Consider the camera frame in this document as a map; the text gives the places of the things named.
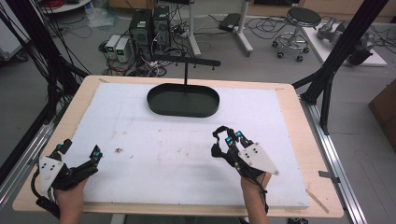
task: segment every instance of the black tray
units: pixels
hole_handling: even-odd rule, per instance
[[[206,86],[164,83],[148,92],[148,106],[156,114],[206,118],[219,108],[219,94]]]

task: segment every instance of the hand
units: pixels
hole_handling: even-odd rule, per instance
[[[88,178],[69,190],[55,190],[55,197],[61,210],[60,224],[78,224],[84,207],[84,187]]]
[[[265,189],[268,182],[271,179],[270,173],[264,173],[257,176],[257,181],[262,183],[262,187]],[[264,205],[262,204],[262,196],[260,188],[250,180],[241,177],[241,187],[244,193],[245,206],[247,208],[247,214],[250,224],[267,224],[268,216],[265,213]]]

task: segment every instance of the floor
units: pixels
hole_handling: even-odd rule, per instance
[[[198,32],[216,33],[217,24],[207,17],[215,14],[213,8],[205,10],[197,6],[195,26]],[[238,12],[240,5],[220,8],[216,12],[218,20],[222,13]],[[99,75],[106,69],[106,59],[98,46],[112,34],[122,34],[129,26],[130,15],[117,14],[114,26],[89,28],[83,10],[75,10],[60,15],[59,22],[67,27],[64,39],[67,46],[78,56],[92,74]],[[390,28],[389,36],[396,36],[394,24],[376,24],[378,31]],[[261,33],[269,39],[254,35],[249,29],[245,34],[254,48],[247,57],[238,39],[233,34],[197,35],[196,39],[202,58],[221,61],[221,66],[212,71],[211,67],[198,66],[190,70],[190,78],[238,80],[254,82],[293,83],[316,72],[320,66],[316,54],[311,50],[304,55],[304,61],[297,63],[297,53],[285,51],[285,57],[278,59],[273,49],[272,33]],[[62,54],[65,53],[59,39],[54,42]],[[373,117],[368,103],[396,78],[396,54],[381,47],[375,51],[388,63],[384,67],[341,66],[333,81],[332,100],[329,116],[329,132],[347,177],[358,198],[367,223],[396,223],[396,155],[389,141]],[[164,77],[183,77],[183,67],[169,65]],[[18,144],[46,103],[47,84],[39,75],[31,61],[26,63],[11,60],[0,68],[0,148],[1,164]],[[303,93],[306,87],[297,89]],[[15,193],[0,210],[1,223],[55,223],[56,219],[47,213],[21,213],[12,209]],[[109,223],[110,214],[84,214],[82,223]],[[184,217],[142,217],[128,216],[126,223],[186,223],[191,218]],[[347,213],[342,218],[309,218],[309,223],[351,223]],[[271,217],[271,223],[287,223],[283,217]],[[193,223],[235,223],[233,218],[200,217]]]

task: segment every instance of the power supply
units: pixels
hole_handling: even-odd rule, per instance
[[[129,25],[129,33],[137,46],[149,46],[153,39],[153,21],[150,9],[139,8]]]
[[[115,48],[119,43],[121,36],[120,35],[113,35],[111,36],[110,40],[108,40],[105,48],[106,48],[106,56],[108,59],[117,59],[117,53]]]
[[[117,59],[120,63],[127,63],[131,57],[132,50],[128,37],[122,37],[116,46]]]
[[[168,49],[171,47],[169,6],[156,6],[154,8],[154,33],[157,45]]]

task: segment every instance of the chair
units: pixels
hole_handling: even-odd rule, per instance
[[[300,51],[297,56],[297,62],[302,62],[304,57],[303,53],[308,53],[308,42],[300,35],[302,27],[316,27],[321,22],[321,17],[318,13],[302,7],[294,7],[288,11],[288,22],[295,26],[294,32],[286,32],[276,37],[273,41],[273,47],[277,48],[280,44],[280,50],[277,53],[278,58],[283,58],[283,48],[298,49]]]

